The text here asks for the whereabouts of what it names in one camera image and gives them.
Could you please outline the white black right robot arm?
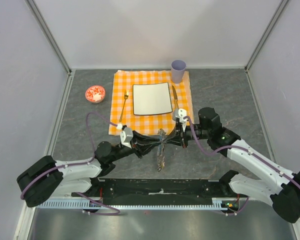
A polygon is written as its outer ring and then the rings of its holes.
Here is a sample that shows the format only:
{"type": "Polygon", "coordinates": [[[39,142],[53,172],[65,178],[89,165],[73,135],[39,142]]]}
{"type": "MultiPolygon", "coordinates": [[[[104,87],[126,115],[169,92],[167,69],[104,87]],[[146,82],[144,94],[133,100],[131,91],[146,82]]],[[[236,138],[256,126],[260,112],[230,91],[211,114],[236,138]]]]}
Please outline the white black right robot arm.
{"type": "Polygon", "coordinates": [[[222,125],[214,108],[204,107],[198,115],[199,124],[193,124],[185,109],[173,111],[172,119],[179,131],[181,145],[186,147],[189,140],[198,143],[206,139],[212,152],[203,149],[204,154],[213,156],[220,153],[258,177],[255,180],[232,171],[230,179],[219,184],[220,193],[225,197],[234,193],[252,197],[271,206],[285,221],[295,223],[300,218],[300,171],[288,170],[257,152],[222,125]]]}

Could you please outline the red white patterned bowl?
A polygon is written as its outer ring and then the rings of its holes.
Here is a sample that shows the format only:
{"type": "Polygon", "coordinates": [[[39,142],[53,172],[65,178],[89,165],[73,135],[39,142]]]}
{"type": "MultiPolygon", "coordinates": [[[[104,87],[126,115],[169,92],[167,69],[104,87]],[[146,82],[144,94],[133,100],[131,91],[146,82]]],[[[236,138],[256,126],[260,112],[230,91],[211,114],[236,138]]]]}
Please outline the red white patterned bowl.
{"type": "Polygon", "coordinates": [[[93,85],[89,87],[85,92],[85,98],[89,102],[96,104],[104,100],[106,96],[106,90],[100,85],[93,85]]]}

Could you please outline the gold fork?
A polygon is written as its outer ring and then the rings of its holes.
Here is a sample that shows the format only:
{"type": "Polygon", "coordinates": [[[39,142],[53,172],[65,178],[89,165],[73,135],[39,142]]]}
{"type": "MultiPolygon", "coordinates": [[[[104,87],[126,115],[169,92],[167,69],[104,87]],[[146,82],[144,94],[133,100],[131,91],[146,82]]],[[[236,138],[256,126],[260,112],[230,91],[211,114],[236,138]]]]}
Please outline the gold fork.
{"type": "Polygon", "coordinates": [[[123,120],[123,115],[124,115],[126,101],[129,98],[129,90],[128,89],[125,90],[123,98],[124,98],[124,101],[123,101],[123,106],[122,106],[122,110],[121,110],[121,114],[120,114],[120,118],[119,118],[119,122],[120,123],[123,120]]]}

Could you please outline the white square plate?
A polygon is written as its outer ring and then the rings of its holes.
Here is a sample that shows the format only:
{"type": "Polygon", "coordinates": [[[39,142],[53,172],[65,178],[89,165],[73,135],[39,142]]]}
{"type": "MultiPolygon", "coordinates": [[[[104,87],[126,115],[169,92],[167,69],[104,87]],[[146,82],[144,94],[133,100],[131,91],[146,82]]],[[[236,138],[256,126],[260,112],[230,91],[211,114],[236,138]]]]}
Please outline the white square plate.
{"type": "Polygon", "coordinates": [[[170,88],[167,82],[156,84],[134,84],[132,87],[133,114],[152,116],[173,111],[170,88]]]}

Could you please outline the gold knife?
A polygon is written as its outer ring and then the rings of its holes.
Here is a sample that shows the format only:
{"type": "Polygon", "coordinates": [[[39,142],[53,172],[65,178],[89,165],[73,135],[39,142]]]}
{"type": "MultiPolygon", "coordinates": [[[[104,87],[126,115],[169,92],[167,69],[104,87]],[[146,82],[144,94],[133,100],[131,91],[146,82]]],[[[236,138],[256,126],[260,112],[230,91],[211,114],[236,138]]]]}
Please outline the gold knife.
{"type": "Polygon", "coordinates": [[[178,104],[178,96],[175,87],[172,85],[172,92],[173,92],[173,98],[174,98],[174,105],[176,109],[179,109],[179,104],[178,104]]]}

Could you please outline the lilac plastic cup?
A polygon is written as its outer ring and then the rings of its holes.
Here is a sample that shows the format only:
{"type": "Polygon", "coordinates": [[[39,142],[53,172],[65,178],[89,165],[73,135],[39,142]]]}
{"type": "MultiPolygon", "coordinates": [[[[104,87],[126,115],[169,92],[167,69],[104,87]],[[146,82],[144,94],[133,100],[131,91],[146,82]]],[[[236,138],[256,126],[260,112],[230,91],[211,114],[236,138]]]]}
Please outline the lilac plastic cup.
{"type": "Polygon", "coordinates": [[[182,82],[186,67],[187,65],[183,60],[178,59],[171,63],[171,80],[174,84],[182,82]]]}

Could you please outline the orange white checkered cloth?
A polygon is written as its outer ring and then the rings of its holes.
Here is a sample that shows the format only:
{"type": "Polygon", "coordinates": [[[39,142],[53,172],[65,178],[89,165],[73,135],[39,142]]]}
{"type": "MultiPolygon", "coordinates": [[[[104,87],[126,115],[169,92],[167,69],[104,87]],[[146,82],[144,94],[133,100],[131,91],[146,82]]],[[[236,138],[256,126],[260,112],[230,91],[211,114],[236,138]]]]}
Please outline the orange white checkered cloth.
{"type": "Polygon", "coordinates": [[[188,116],[194,116],[188,71],[181,83],[175,84],[169,70],[118,70],[113,79],[110,121],[121,122],[143,135],[156,135],[159,129],[170,133],[175,126],[175,102],[188,116]]]}

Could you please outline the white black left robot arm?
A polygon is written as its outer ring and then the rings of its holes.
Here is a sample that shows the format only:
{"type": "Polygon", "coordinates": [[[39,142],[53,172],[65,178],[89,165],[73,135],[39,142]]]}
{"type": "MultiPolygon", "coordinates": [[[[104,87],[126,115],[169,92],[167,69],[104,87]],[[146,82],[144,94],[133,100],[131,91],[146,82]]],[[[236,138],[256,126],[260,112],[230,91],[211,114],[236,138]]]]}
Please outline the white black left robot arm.
{"type": "Polygon", "coordinates": [[[57,161],[50,155],[43,156],[17,177],[20,198],[31,208],[52,195],[77,192],[94,197],[99,193],[100,185],[92,179],[109,174],[115,168],[115,161],[133,154],[141,158],[161,143],[162,139],[158,137],[122,131],[120,143],[100,142],[91,159],[57,161]]]}

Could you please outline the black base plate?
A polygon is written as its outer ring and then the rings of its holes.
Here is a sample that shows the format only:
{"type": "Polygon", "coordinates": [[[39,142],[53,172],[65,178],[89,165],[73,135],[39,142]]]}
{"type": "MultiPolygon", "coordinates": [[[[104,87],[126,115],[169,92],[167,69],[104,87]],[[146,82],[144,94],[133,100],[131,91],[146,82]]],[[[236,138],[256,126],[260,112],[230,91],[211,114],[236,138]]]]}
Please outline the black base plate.
{"type": "Polygon", "coordinates": [[[206,179],[94,179],[83,194],[111,206],[210,205],[213,198],[237,197],[225,181],[206,179]]]}

